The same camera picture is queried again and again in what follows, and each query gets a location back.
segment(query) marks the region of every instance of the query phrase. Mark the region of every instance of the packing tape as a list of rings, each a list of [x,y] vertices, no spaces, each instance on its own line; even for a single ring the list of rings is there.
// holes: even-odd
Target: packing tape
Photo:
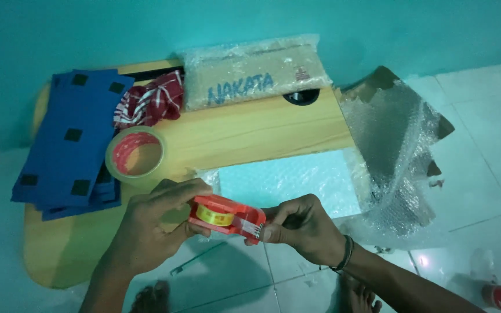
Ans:
[[[161,180],[159,167],[166,151],[165,140],[152,127],[134,126],[111,140],[106,150],[106,167],[119,181],[152,189]]]

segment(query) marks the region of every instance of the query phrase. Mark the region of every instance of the hand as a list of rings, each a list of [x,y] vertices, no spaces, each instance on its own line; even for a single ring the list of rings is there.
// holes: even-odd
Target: hand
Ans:
[[[318,265],[337,267],[343,261],[345,237],[315,195],[285,201],[264,212],[269,223],[261,231],[261,241],[286,243]]]
[[[115,265],[133,276],[151,271],[173,256],[181,244],[195,234],[210,236],[210,230],[187,221],[171,233],[159,221],[168,210],[176,209],[197,195],[212,194],[212,187],[196,178],[182,183],[164,179],[150,193],[133,196],[106,255]]]

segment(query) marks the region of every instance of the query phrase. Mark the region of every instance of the orange tape dispenser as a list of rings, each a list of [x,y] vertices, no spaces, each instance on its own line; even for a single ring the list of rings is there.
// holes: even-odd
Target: orange tape dispenser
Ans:
[[[264,211],[213,194],[195,196],[189,222],[224,234],[240,234],[258,244],[258,236],[266,222]]]

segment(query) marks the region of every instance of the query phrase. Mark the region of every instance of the wooden board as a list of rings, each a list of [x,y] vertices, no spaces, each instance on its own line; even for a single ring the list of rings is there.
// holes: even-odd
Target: wooden board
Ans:
[[[119,67],[120,74],[179,66],[177,60]],[[36,133],[46,111],[48,88],[35,110]],[[32,280],[50,288],[87,281],[109,246],[131,196],[151,190],[157,181],[191,178],[194,169],[210,169],[353,146],[353,140],[331,88],[321,90],[308,106],[281,96],[222,108],[186,112],[176,121],[154,126],[167,143],[163,164],[138,188],[122,184],[121,207],[42,222],[33,205],[24,211],[24,264]],[[188,210],[171,212],[162,224],[172,230]]]

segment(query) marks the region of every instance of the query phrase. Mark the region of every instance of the black round hole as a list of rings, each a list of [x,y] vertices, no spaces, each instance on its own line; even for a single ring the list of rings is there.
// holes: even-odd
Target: black round hole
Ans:
[[[309,105],[316,101],[319,94],[320,89],[310,89],[285,94],[283,97],[295,105]]]

